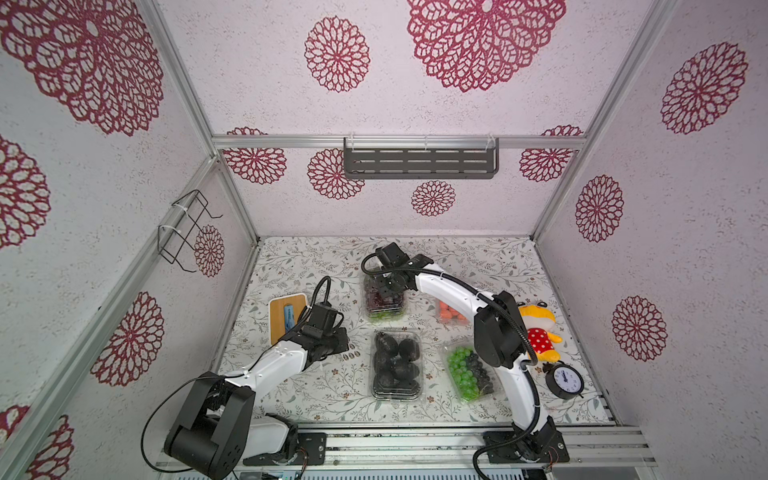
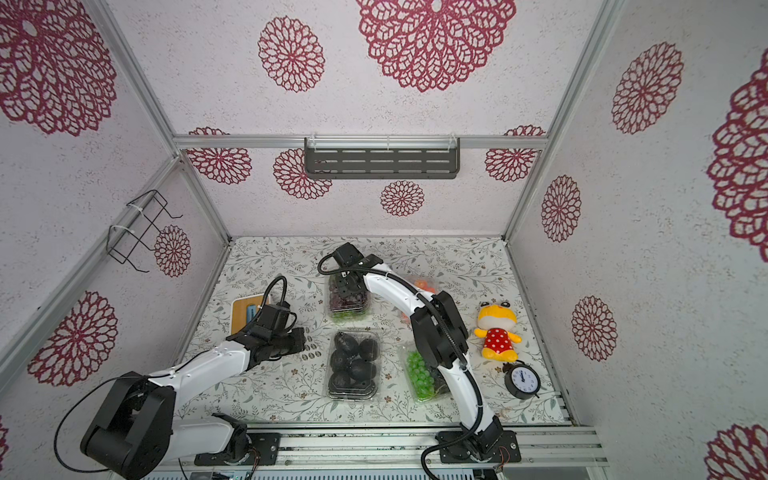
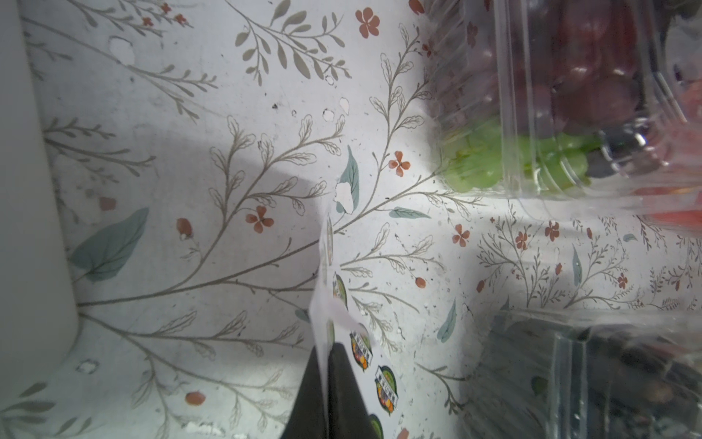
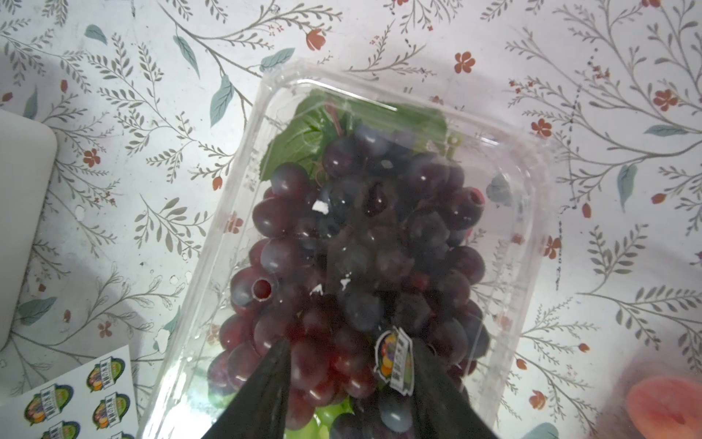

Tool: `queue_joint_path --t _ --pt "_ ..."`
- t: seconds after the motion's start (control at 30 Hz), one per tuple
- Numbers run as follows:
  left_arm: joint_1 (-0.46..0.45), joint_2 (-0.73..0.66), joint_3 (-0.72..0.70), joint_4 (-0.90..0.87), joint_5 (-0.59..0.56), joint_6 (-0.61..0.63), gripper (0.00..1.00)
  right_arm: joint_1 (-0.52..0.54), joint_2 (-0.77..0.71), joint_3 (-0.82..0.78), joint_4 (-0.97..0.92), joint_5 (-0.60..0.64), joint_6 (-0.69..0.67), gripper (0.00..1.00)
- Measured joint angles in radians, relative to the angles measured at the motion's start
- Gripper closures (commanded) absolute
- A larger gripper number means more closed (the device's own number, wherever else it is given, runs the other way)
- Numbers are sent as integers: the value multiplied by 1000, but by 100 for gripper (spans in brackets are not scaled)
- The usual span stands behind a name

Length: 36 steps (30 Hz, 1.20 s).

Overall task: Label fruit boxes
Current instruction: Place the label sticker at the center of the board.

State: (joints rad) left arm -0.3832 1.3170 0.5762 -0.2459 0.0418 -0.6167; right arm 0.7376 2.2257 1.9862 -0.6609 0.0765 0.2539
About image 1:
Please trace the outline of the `sticker label sheet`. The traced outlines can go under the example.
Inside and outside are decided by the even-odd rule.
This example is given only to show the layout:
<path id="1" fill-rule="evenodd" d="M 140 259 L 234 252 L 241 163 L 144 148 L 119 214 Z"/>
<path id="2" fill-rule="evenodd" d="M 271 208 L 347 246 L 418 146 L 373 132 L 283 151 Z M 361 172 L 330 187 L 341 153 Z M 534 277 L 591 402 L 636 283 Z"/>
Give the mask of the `sticker label sheet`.
<path id="1" fill-rule="evenodd" d="M 351 361 L 359 358 L 361 353 L 357 350 L 347 351 L 341 354 L 343 361 Z"/>

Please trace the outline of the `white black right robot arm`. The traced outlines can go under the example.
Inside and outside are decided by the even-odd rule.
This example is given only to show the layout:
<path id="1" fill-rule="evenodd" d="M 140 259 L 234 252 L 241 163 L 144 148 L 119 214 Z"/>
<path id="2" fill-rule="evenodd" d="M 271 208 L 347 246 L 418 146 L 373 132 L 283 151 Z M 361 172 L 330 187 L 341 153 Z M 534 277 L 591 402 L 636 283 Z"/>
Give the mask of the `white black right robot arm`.
<path id="1" fill-rule="evenodd" d="M 540 453 L 556 435 L 541 404 L 532 368 L 538 363 L 514 296 L 506 291 L 483 292 L 447 273 L 431 258 L 408 256 L 394 242 L 361 261 L 361 271 L 379 277 L 392 291 L 431 295 L 473 322 L 474 350 L 493 367 L 513 413 L 518 432 L 499 446 L 517 444 Z"/>

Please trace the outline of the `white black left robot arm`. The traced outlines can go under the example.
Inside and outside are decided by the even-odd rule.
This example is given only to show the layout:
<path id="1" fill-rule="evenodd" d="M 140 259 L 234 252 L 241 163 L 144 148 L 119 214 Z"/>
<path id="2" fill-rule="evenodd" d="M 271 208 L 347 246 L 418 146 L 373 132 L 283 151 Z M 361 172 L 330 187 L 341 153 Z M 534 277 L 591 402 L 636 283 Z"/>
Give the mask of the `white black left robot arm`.
<path id="1" fill-rule="evenodd" d="M 298 427 L 267 414 L 252 420 L 256 403 L 289 378 L 349 350 L 344 314 L 327 301 L 302 310 L 297 324 L 250 366 L 227 375 L 205 372 L 172 424 L 163 452 L 209 479 L 224 479 L 241 459 L 287 463 L 300 451 Z"/>

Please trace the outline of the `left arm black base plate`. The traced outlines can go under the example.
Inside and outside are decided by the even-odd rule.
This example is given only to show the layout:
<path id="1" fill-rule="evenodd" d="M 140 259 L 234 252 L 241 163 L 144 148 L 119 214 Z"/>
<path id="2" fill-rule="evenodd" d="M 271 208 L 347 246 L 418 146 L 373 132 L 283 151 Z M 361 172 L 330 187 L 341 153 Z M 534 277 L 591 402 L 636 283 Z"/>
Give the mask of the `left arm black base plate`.
<path id="1" fill-rule="evenodd" d="M 291 434 L 287 446 L 276 453 L 243 455 L 244 466 L 319 466 L 325 463 L 326 433 L 299 431 Z"/>

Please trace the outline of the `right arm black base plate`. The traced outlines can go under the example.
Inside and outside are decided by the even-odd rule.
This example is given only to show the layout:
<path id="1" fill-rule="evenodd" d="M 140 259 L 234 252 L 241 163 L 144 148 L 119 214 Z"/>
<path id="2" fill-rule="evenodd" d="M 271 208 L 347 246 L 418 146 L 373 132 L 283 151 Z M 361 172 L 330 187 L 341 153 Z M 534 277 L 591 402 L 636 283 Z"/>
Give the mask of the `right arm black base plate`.
<path id="1" fill-rule="evenodd" d="M 483 433 L 487 455 L 492 464 L 502 463 L 567 463 L 570 455 L 562 433 L 554 420 L 548 416 L 543 427 L 516 443 L 511 440 L 522 430 L 513 426 L 511 430 L 486 431 Z"/>

